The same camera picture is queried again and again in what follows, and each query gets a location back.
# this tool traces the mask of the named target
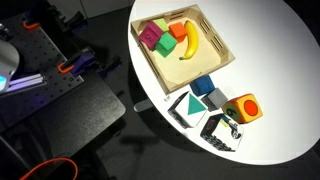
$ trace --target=black and white cube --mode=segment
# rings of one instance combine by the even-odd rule
[[[200,136],[220,151],[236,151],[243,127],[225,114],[210,116]]]

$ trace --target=green block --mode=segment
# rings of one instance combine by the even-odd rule
[[[191,94],[189,94],[188,115],[206,110],[206,108]]]
[[[168,32],[164,33],[156,44],[156,50],[163,56],[167,57],[175,48],[178,41]]]
[[[162,29],[163,32],[168,32],[169,31],[169,27],[166,23],[166,21],[161,18],[161,19],[155,19],[153,20],[154,23],[156,23],[156,25],[159,26],[160,29]]]

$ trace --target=orange clip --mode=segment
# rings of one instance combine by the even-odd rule
[[[40,27],[40,23],[34,23],[34,24],[27,25],[27,21],[23,21],[23,26],[28,30],[32,30],[37,27]]]
[[[63,66],[63,64],[64,64],[64,63],[61,63],[61,64],[59,64],[59,66],[58,66],[58,70],[59,70],[59,72],[61,72],[62,74],[68,73],[68,72],[71,71],[71,69],[74,67],[74,65],[72,65],[72,66],[70,66],[70,67],[68,67],[68,68],[66,68],[66,69],[61,69],[61,67]]]

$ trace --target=table leg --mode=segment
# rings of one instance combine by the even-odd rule
[[[150,101],[150,99],[145,99],[143,101],[140,101],[140,102],[136,103],[133,106],[133,109],[136,112],[142,112],[142,111],[147,110],[147,109],[152,108],[152,107],[153,107],[153,104]]]

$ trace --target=white round table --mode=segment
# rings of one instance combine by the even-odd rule
[[[207,118],[183,129],[167,112],[190,86],[168,97],[131,34],[132,21],[197,4],[235,55],[235,61],[213,72],[216,87],[232,99],[253,93],[263,117],[242,125],[236,152],[218,151],[200,137]],[[177,131],[223,158],[256,165],[292,160],[320,137],[320,48],[299,16],[282,0],[136,0],[132,7],[129,48],[137,76],[158,111]],[[205,116],[222,113],[221,109]]]

